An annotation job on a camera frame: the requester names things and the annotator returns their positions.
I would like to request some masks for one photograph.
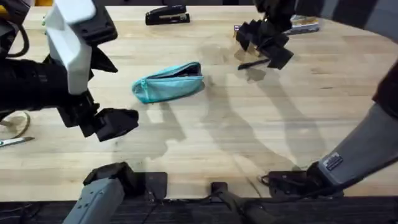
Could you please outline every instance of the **black cable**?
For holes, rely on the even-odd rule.
[[[29,207],[31,207],[33,204],[28,204],[28,205],[25,205],[25,206],[21,206],[21,207],[17,207],[17,208],[13,208],[13,209],[9,209],[9,210],[0,210],[0,213],[10,213],[10,212],[16,212],[16,211],[19,211],[19,210],[23,210],[23,209],[25,209],[25,208],[29,208]]]
[[[141,222],[141,224],[145,224],[145,222],[148,220],[148,218],[150,217],[150,215],[152,214],[152,212],[154,212],[154,210],[157,208],[157,206],[159,205],[159,203],[156,203],[151,210],[148,212],[148,214],[145,216],[145,218],[143,219],[143,221]]]
[[[24,39],[24,47],[22,48],[22,50],[18,53],[15,54],[8,54],[7,57],[9,58],[16,58],[16,57],[21,57],[24,56],[28,50],[29,50],[29,38],[27,36],[26,30],[24,29],[24,26],[22,24],[18,24],[18,29],[22,34],[22,38]]]
[[[9,220],[9,219],[20,218],[20,217],[21,217],[20,215],[11,215],[11,216],[8,216],[8,217],[1,217],[0,218],[0,223],[3,223],[3,221]]]

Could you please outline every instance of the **wooden table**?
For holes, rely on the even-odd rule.
[[[119,38],[100,46],[119,73],[95,72],[90,90],[102,107],[140,112],[140,126],[106,142],[66,128],[56,110],[30,112],[26,136],[36,140],[0,150],[0,200],[76,200],[82,180],[99,166],[127,161],[136,171],[169,174],[170,198],[204,197],[226,181],[243,197],[263,197],[256,179],[270,170],[305,169],[330,152],[371,106],[398,46],[363,30],[326,21],[321,32],[293,36],[295,53],[283,70],[237,71],[242,54],[233,26],[257,19],[255,7],[189,7],[192,22],[145,26],[153,7],[109,7]],[[48,54],[42,19],[33,8],[24,23],[26,58]],[[22,47],[21,38],[13,51]],[[206,88],[166,103],[143,105],[132,83],[165,67],[198,61]],[[347,195],[397,195],[398,166],[368,177]]]

